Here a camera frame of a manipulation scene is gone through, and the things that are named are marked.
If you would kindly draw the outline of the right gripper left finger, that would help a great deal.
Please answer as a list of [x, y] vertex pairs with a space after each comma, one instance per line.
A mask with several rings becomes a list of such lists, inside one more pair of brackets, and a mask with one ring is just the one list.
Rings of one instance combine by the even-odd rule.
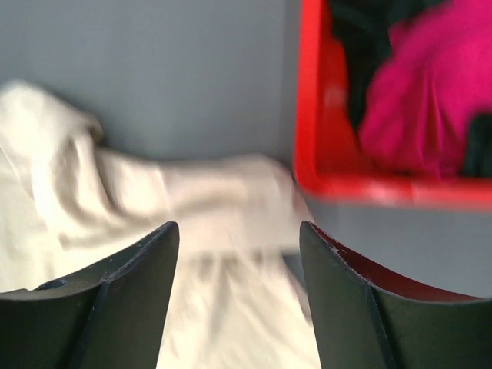
[[3, 368], [155, 368], [178, 260], [170, 221], [35, 290], [1, 295]]

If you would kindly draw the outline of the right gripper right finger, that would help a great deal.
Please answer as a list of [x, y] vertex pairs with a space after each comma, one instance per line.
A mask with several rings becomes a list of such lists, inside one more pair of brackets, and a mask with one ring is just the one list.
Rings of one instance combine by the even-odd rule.
[[446, 291], [300, 226], [301, 261], [323, 368], [489, 368], [491, 300]]

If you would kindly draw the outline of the beige t shirt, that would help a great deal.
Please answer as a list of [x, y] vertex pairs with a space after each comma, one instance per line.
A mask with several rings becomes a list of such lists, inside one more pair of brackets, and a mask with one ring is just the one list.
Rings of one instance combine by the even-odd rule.
[[167, 221], [180, 231], [159, 368], [317, 368], [308, 302], [284, 255], [311, 220], [264, 156], [142, 161], [45, 90], [1, 89], [1, 289], [35, 288]]

